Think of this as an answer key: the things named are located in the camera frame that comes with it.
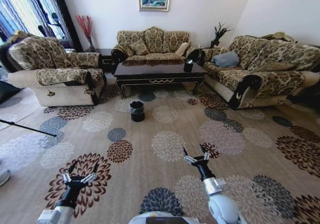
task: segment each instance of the potted plant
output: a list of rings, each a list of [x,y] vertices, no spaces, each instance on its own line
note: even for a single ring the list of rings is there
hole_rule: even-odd
[[[92,40],[91,40],[91,29],[92,29],[93,20],[88,15],[87,16],[77,15],[76,21],[80,25],[81,29],[84,32],[85,37],[89,42],[89,51],[95,52],[94,45],[92,44]]]
[[[214,40],[211,41],[210,48],[213,48],[215,45],[219,45],[220,41],[219,39],[224,36],[225,33],[229,32],[232,29],[228,29],[228,27],[224,27],[224,24],[221,24],[219,22],[218,28],[215,26],[214,27],[214,32],[215,32],[215,38]]]

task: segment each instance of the table leg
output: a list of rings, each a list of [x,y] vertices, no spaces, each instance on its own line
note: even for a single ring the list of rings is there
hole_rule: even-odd
[[[196,95],[199,87],[202,85],[202,83],[204,82],[204,80],[205,80],[205,79],[204,79],[204,77],[203,77],[201,80],[199,80],[197,83],[195,83],[195,87],[194,87],[194,89],[193,89],[193,91],[192,91],[192,94],[193,94],[193,95]]]
[[[121,99],[125,99],[126,98],[126,92],[124,90],[124,87],[123,85],[121,84],[121,82],[119,80],[117,80],[115,82],[116,86],[119,88],[120,92],[121,92]]]

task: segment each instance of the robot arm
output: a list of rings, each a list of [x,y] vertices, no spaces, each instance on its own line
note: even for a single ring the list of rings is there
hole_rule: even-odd
[[[183,148],[184,160],[198,168],[206,194],[209,197],[209,209],[218,224],[247,224],[239,213],[236,203],[222,194],[226,182],[216,178],[208,168],[209,153],[201,146],[204,156],[190,157]]]
[[[77,205],[77,199],[82,188],[88,186],[97,177],[98,162],[95,164],[92,173],[86,177],[71,176],[77,161],[62,174],[62,179],[66,185],[66,192],[61,201],[59,201],[54,210],[44,210],[38,218],[38,224],[70,224],[72,214]]]

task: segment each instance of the armchair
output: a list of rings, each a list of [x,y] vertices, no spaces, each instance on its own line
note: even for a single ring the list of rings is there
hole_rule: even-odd
[[[107,82],[100,54],[66,53],[55,38],[32,36],[5,44],[0,59],[9,82],[31,88],[42,106],[96,105]]]

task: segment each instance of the shoe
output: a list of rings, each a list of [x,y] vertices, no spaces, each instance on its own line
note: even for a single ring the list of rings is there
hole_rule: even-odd
[[[9,170],[0,172],[0,187],[9,180],[10,174],[11,172]]]

